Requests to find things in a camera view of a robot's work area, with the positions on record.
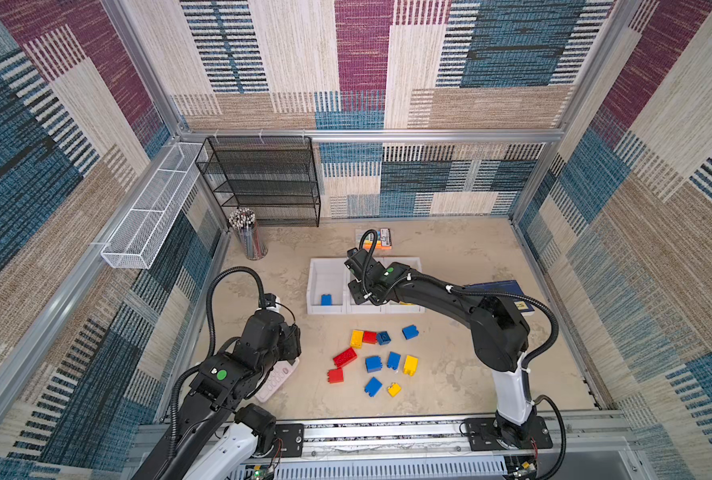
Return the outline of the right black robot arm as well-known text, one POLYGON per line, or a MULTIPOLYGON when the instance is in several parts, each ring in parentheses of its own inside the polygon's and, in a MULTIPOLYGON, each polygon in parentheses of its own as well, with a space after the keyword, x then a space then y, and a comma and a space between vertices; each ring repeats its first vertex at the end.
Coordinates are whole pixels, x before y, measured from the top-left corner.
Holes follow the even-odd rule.
POLYGON ((505 448, 530 442, 531 430, 537 426, 537 401, 531 396, 529 364, 555 344, 560 332, 549 307, 525 295, 442 281, 403 263, 384 266, 363 247, 347 252, 345 266, 354 275, 348 287, 356 303, 411 303, 467 327, 477 358, 492 370, 498 442, 505 448), (548 338, 533 350, 530 326, 516 306, 518 301, 542 311, 550 323, 548 338))

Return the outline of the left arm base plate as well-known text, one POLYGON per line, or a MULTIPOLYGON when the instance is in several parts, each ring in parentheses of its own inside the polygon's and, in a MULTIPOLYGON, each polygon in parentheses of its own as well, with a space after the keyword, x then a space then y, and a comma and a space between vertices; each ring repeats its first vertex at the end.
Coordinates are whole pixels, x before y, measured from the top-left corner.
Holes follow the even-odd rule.
POLYGON ((303 423, 277 423, 260 437, 257 454, 264 459, 300 458, 304 440, 303 423))

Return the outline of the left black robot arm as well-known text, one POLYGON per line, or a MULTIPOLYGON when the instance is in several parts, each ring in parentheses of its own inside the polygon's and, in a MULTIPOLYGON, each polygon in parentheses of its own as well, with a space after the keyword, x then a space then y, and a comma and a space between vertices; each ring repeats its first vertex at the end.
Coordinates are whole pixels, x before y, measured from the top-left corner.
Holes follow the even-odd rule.
POLYGON ((272 293, 244 331, 195 367, 189 392, 175 401, 171 426, 133 474, 135 479, 226 479, 253 456, 280 448, 276 417, 242 403, 265 386, 276 364, 302 353, 301 332, 272 293))

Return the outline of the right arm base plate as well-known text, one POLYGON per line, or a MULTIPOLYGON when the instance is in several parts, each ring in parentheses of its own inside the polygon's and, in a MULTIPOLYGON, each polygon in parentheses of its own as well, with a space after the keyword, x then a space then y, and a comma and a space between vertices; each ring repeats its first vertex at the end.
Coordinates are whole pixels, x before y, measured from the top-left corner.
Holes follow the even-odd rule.
POLYGON ((462 434, 472 451, 551 449, 554 442, 544 419, 532 415, 524 424, 494 417, 467 418, 462 423, 462 434))

